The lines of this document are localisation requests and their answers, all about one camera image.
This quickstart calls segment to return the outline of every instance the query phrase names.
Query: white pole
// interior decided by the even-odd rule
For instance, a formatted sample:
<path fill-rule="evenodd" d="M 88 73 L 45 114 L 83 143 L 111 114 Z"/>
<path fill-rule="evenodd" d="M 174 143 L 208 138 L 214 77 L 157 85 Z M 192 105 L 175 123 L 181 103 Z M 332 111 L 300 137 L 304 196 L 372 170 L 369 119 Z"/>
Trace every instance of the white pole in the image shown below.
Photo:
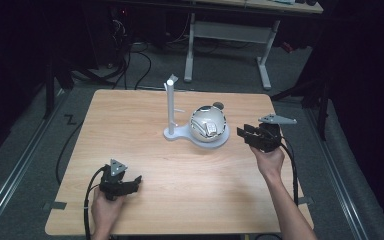
<path fill-rule="evenodd" d="M 167 80 L 167 102 L 168 102 L 168 133 L 174 133 L 174 81 Z"/>

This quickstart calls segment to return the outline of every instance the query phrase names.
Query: round base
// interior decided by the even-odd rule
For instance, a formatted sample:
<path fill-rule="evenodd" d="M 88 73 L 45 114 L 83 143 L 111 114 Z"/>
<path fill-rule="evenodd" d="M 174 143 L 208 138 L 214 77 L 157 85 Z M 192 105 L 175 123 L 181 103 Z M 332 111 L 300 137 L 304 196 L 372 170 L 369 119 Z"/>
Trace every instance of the round base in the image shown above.
<path fill-rule="evenodd" d="M 179 138 L 187 139 L 194 144 L 203 147 L 203 148 L 218 148 L 221 147 L 229 138 L 230 135 L 230 129 L 229 126 L 226 125 L 223 134 L 220 135 L 220 137 L 217 140 L 214 140 L 212 142 L 202 142 L 198 139 L 194 138 L 192 134 L 189 132 L 189 125 L 186 124 L 181 127 L 175 127 L 173 134 L 169 134 L 168 128 L 164 129 L 164 137 L 169 141 L 174 141 Z"/>

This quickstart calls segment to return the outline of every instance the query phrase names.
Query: cable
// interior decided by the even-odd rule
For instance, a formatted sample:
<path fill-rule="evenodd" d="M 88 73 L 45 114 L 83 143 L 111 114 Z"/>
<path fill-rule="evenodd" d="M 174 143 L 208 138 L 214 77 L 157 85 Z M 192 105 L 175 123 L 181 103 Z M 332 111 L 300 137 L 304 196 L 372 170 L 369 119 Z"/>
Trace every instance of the cable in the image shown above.
<path fill-rule="evenodd" d="M 60 152 L 60 155 L 58 157 L 57 165 L 55 167 L 55 177 L 57 178 L 58 185 L 61 185 L 61 180 L 60 180 L 60 177 L 59 177 L 58 169 L 59 169 L 59 165 L 60 165 L 60 162 L 61 162 L 61 159 L 62 159 L 62 155 L 63 155 L 65 149 L 67 148 L 68 143 L 70 142 L 71 138 L 74 136 L 74 133 L 76 133 L 77 130 L 79 130 L 79 128 L 83 125 L 83 122 L 84 122 L 84 120 L 81 123 L 79 123 L 79 125 L 77 125 L 77 127 L 74 129 L 74 131 L 70 134 L 70 137 L 68 137 L 68 139 L 65 141 L 64 147 L 62 148 L 62 150 Z"/>
<path fill-rule="evenodd" d="M 124 59 L 123 57 L 123 65 L 125 66 L 122 73 L 120 74 L 120 76 L 117 78 L 117 80 L 115 81 L 112 89 L 115 89 L 118 85 L 118 82 L 121 80 L 121 78 L 124 76 L 124 79 L 126 79 L 126 72 L 127 72 L 127 68 L 129 68 L 129 63 L 126 63 L 126 60 Z"/>
<path fill-rule="evenodd" d="M 277 238 L 277 239 L 282 240 L 282 238 L 279 237 L 279 235 L 274 234 L 274 233 L 263 233 L 263 234 L 258 234 L 257 236 L 255 236 L 254 240 L 258 240 L 260 237 L 264 237 L 264 236 L 272 236 L 272 237 L 275 237 L 275 238 Z"/>
<path fill-rule="evenodd" d="M 129 68 L 130 66 L 130 60 L 131 60 L 131 52 L 129 51 L 129 58 L 128 58 L 128 61 L 127 61 L 127 68 Z M 124 89 L 127 90 L 127 69 L 126 69 L 126 72 L 124 73 Z"/>
<path fill-rule="evenodd" d="M 298 177 L 297 177 L 297 168 L 295 165 L 295 159 L 291 152 L 288 150 L 288 148 L 283 144 L 280 143 L 280 146 L 285 150 L 286 154 L 288 154 L 289 158 L 291 159 L 291 166 L 292 166 L 292 188 L 293 188 L 293 194 L 294 194 L 294 202 L 295 205 L 298 206 Z"/>
<path fill-rule="evenodd" d="M 149 67 L 148 67 L 148 70 L 146 71 L 146 73 L 136 82 L 136 85 L 135 85 L 135 90 L 137 90 L 138 86 L 139 86 L 139 83 L 143 80 L 143 78 L 145 78 L 146 75 L 148 75 L 149 71 L 151 70 L 151 59 L 146 56 L 145 54 L 141 53 L 141 52 L 137 52 L 137 54 L 140 54 L 144 57 L 146 57 L 149 61 Z"/>
<path fill-rule="evenodd" d="M 92 191 L 92 189 L 98 186 L 98 185 L 95 185 L 94 187 L 92 187 L 93 181 L 95 180 L 96 176 L 100 172 L 105 171 L 107 167 L 108 165 L 105 165 L 104 167 L 101 167 L 98 171 L 96 171 L 96 173 L 93 175 L 92 179 L 90 180 L 89 186 L 87 187 L 87 190 L 86 190 L 86 196 L 85 196 L 85 201 L 83 205 L 83 221 L 85 225 L 85 234 L 86 234 L 87 240 L 91 239 L 90 228 L 89 228 L 89 193 L 90 191 Z"/>
<path fill-rule="evenodd" d="M 133 43 L 132 45 L 141 45 L 141 44 L 144 44 L 145 48 L 141 49 L 141 50 L 137 50 L 137 51 L 132 51 L 132 53 L 140 53 L 140 52 L 145 52 L 146 50 L 148 50 L 149 44 L 147 42 L 136 42 L 136 43 Z"/>
<path fill-rule="evenodd" d="M 171 42 L 167 42 L 166 44 L 170 44 L 170 43 L 177 43 L 177 42 L 181 42 L 181 41 L 184 41 L 186 39 L 188 39 L 188 37 L 185 37 L 183 39 L 181 39 L 184 35 L 185 35 L 185 32 L 186 32 L 186 29 L 188 28 L 188 23 L 189 23 L 189 19 L 191 17 L 191 14 L 189 13 L 188 14 L 188 17 L 186 18 L 186 23 L 185 23 L 185 27 L 183 28 L 183 31 L 182 33 L 179 35 L 178 38 L 176 38 L 175 40 L 171 41 Z"/>
<path fill-rule="evenodd" d="M 287 146 L 288 149 L 290 149 L 290 151 L 291 151 L 292 158 L 295 159 L 295 153 L 294 153 L 294 149 L 292 148 L 292 144 L 288 141 L 288 139 L 286 139 L 286 138 L 283 137 L 283 136 L 282 136 L 282 139 L 285 140 L 285 142 L 286 142 L 286 146 Z"/>
<path fill-rule="evenodd" d="M 247 47 L 251 46 L 250 42 L 242 43 L 243 45 L 241 45 L 241 46 L 234 46 L 234 45 L 229 44 L 229 43 L 233 43 L 233 41 L 220 41 L 220 45 L 223 47 L 227 47 L 227 48 L 243 49 L 243 48 L 247 48 Z"/>
<path fill-rule="evenodd" d="M 166 46 L 173 50 L 185 50 L 188 48 L 188 43 L 185 43 L 185 40 L 187 40 L 187 38 L 182 39 L 181 41 L 177 41 L 175 43 L 166 44 Z"/>
<path fill-rule="evenodd" d="M 127 69 L 125 66 L 125 59 L 124 59 L 124 54 L 128 51 L 130 51 L 131 48 L 131 38 L 133 37 L 132 33 L 130 33 L 129 26 L 126 26 L 126 23 L 123 24 L 122 21 L 119 19 L 114 18 L 112 16 L 112 19 L 110 19 L 111 25 L 114 28 L 114 33 L 111 35 L 112 39 L 114 40 L 114 45 L 115 45 L 115 50 L 116 50 L 116 59 L 115 62 L 118 62 L 118 67 L 117 69 L 106 75 L 106 76 L 97 76 L 94 73 L 90 72 L 89 70 L 84 70 L 79 67 L 74 67 L 74 69 L 78 69 L 78 71 L 84 75 L 85 77 L 79 76 L 74 72 L 71 72 L 71 76 L 73 78 L 76 78 L 80 81 L 90 81 L 90 80 L 95 80 L 98 83 L 102 83 L 105 85 L 113 85 L 114 88 L 114 83 L 111 81 L 108 81 L 109 79 L 116 77 L 117 75 L 123 75 Z"/>
<path fill-rule="evenodd" d="M 210 54 L 214 51 L 216 51 L 218 48 L 219 48 L 219 43 L 220 41 L 219 40 L 214 40 L 214 39 L 205 39 L 205 40 L 201 40 L 200 43 L 202 43 L 203 45 L 205 45 L 206 43 L 213 43 L 215 42 L 214 46 L 213 46 L 213 49 L 209 50 L 209 51 L 200 51 L 197 49 L 197 44 L 194 44 L 194 51 L 197 52 L 197 53 L 203 53 L 203 54 Z"/>

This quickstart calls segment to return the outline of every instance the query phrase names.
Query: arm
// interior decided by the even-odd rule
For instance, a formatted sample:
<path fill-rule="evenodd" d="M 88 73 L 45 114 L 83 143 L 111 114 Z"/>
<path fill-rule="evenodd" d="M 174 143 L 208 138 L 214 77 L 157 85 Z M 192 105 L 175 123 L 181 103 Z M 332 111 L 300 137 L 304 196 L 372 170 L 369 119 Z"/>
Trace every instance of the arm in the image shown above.
<path fill-rule="evenodd" d="M 250 148 L 269 188 L 283 239 L 317 239 L 283 185 L 280 173 L 285 155 L 282 150 L 277 148 L 272 152 L 263 153 L 254 147 Z"/>
<path fill-rule="evenodd" d="M 115 201 L 105 198 L 105 193 L 99 188 L 95 188 L 92 204 L 93 221 L 95 222 L 95 232 L 92 240 L 108 240 L 111 229 L 117 220 L 125 196 L 118 197 Z"/>

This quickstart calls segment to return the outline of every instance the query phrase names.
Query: black cable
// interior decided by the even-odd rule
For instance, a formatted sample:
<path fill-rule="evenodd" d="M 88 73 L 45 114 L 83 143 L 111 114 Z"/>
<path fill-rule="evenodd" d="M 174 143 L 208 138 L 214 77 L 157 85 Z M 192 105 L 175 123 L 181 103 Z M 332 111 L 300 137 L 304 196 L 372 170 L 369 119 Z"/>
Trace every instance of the black cable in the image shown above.
<path fill-rule="evenodd" d="M 247 48 L 247 47 L 251 46 L 250 42 L 242 43 L 241 46 L 234 46 L 232 44 L 228 44 L 227 42 L 228 41 L 221 41 L 219 44 L 220 44 L 220 46 L 223 46 L 223 47 L 226 47 L 226 48 L 234 48 L 234 49 L 244 49 L 244 48 Z"/>
<path fill-rule="evenodd" d="M 118 46 L 116 49 L 116 61 L 118 61 L 119 64 L 118 64 L 117 69 L 114 72 L 100 77 L 100 76 L 96 76 L 95 74 L 93 74 L 89 70 L 86 70 L 85 72 L 81 72 L 81 73 L 82 74 L 85 74 L 85 73 L 91 74 L 91 75 L 93 75 L 93 78 L 91 78 L 91 76 L 86 76 L 86 78 L 84 78 L 84 77 L 78 76 L 77 74 L 75 74 L 73 72 L 71 72 L 71 76 L 73 78 L 76 78 L 76 79 L 81 80 L 81 81 L 97 80 L 99 83 L 110 84 L 110 85 L 114 86 L 114 84 L 112 82 L 108 81 L 108 79 L 116 77 L 119 74 L 123 75 L 123 73 L 126 71 L 127 67 L 125 66 L 124 53 L 130 51 L 130 49 L 131 49 L 131 44 L 128 43 L 130 41 L 131 37 L 132 37 L 132 35 L 129 35 L 124 40 L 121 40 L 121 42 L 127 42 L 127 43 L 124 45 L 122 44 L 122 45 Z"/>
<path fill-rule="evenodd" d="M 257 236 L 255 236 L 254 240 L 258 240 L 260 237 L 263 237 L 263 236 L 272 236 L 272 237 L 275 237 L 277 239 L 280 239 L 282 240 L 282 238 L 277 235 L 277 234 L 274 234 L 274 233 L 263 233 L 263 234 L 258 234 Z"/>
<path fill-rule="evenodd" d="M 121 72 L 120 76 L 117 78 L 117 80 L 114 82 L 114 85 L 112 87 L 112 89 L 115 89 L 118 85 L 118 82 L 121 80 L 121 78 L 124 76 L 124 78 L 126 79 L 126 72 L 127 72 L 127 68 L 129 67 L 128 63 L 126 63 L 126 60 L 123 58 L 123 65 L 125 66 L 123 71 Z"/>
<path fill-rule="evenodd" d="M 140 53 L 140 52 L 145 52 L 146 50 L 148 50 L 149 44 L 147 42 L 134 43 L 133 45 L 140 45 L 140 44 L 145 44 L 145 47 L 141 50 L 132 51 L 132 53 Z"/>
<path fill-rule="evenodd" d="M 141 53 L 141 52 L 137 52 L 137 54 L 140 54 L 144 57 L 146 57 L 149 61 L 149 67 L 148 67 L 148 70 L 145 72 L 145 74 L 136 82 L 136 85 L 135 85 L 135 90 L 137 90 L 138 86 L 139 86 L 139 83 L 145 78 L 146 75 L 148 75 L 149 71 L 151 70 L 151 59 L 146 56 L 145 54 Z"/>
<path fill-rule="evenodd" d="M 184 50 L 188 48 L 188 43 L 187 42 L 184 43 L 185 40 L 188 40 L 188 39 L 185 38 L 182 41 L 166 43 L 165 46 L 173 50 Z"/>
<path fill-rule="evenodd" d="M 293 194 L 294 194 L 294 202 L 295 205 L 298 206 L 298 176 L 297 176 L 297 168 L 295 165 L 295 159 L 292 156 L 291 152 L 288 150 L 288 148 L 283 144 L 280 143 L 280 146 L 285 150 L 286 154 L 288 154 L 289 158 L 291 159 L 291 166 L 292 166 L 292 188 L 293 188 Z"/>
<path fill-rule="evenodd" d="M 93 175 L 92 179 L 89 182 L 89 186 L 87 187 L 86 190 L 86 196 L 85 196 L 85 201 L 83 205 L 83 221 L 85 225 L 85 234 L 86 234 L 86 239 L 90 240 L 91 239 L 91 234 L 90 234 L 90 228 L 89 228 L 89 193 L 92 191 L 93 188 L 96 186 L 92 187 L 93 181 L 95 181 L 96 176 L 100 173 L 105 171 L 105 169 L 109 167 L 108 165 L 105 165 L 104 167 L 101 167 L 96 173 Z"/>
<path fill-rule="evenodd" d="M 131 51 L 129 51 L 128 55 L 128 60 L 127 60 L 127 68 L 130 66 L 130 60 L 131 60 Z M 126 72 L 124 73 L 124 89 L 127 90 L 127 69 Z"/>
<path fill-rule="evenodd" d="M 200 41 L 201 44 L 203 45 L 210 45 L 210 44 L 206 44 L 206 43 L 214 43 L 215 46 L 213 46 L 213 49 L 209 50 L 209 51 L 200 51 L 198 50 L 198 44 L 194 44 L 194 47 L 193 47 L 193 50 L 197 53 L 203 53 L 203 54 L 210 54 L 214 51 L 216 51 L 218 48 L 219 48 L 219 44 L 220 44 L 220 41 L 219 40 L 214 40 L 214 39 L 211 39 L 211 40 L 202 40 Z"/>
<path fill-rule="evenodd" d="M 74 136 L 74 133 L 76 133 L 77 130 L 79 130 L 79 128 L 83 125 L 83 122 L 84 122 L 84 120 L 81 123 L 79 123 L 79 125 L 77 125 L 77 127 L 74 129 L 74 131 L 70 134 L 70 137 L 68 137 L 68 139 L 65 141 L 64 147 L 62 148 L 60 155 L 58 157 L 57 165 L 55 167 L 55 177 L 57 178 L 58 185 L 61 185 L 61 180 L 59 177 L 59 171 L 58 170 L 59 170 L 59 165 L 61 162 L 62 155 L 63 155 L 65 149 L 67 148 L 68 143 L 70 142 L 71 138 Z"/>
<path fill-rule="evenodd" d="M 188 37 L 184 37 L 184 35 L 185 35 L 186 30 L 188 29 L 188 26 L 190 25 L 189 24 L 190 19 L 191 19 L 191 13 L 188 14 L 188 17 L 186 18 L 186 22 L 185 22 L 185 27 L 183 28 L 183 31 L 180 33 L 179 37 L 177 37 L 173 41 L 166 42 L 166 46 L 169 46 L 168 44 L 170 44 L 170 43 L 177 43 L 177 42 L 181 42 L 181 41 L 184 41 L 186 39 L 189 39 Z"/>
<path fill-rule="evenodd" d="M 285 140 L 285 142 L 286 142 L 286 146 L 287 146 L 288 149 L 290 150 L 291 155 L 292 155 L 292 158 L 295 159 L 295 153 L 294 153 L 294 149 L 292 148 L 292 144 L 288 141 L 288 139 L 286 139 L 286 138 L 283 137 L 283 136 L 282 136 L 282 139 Z"/>

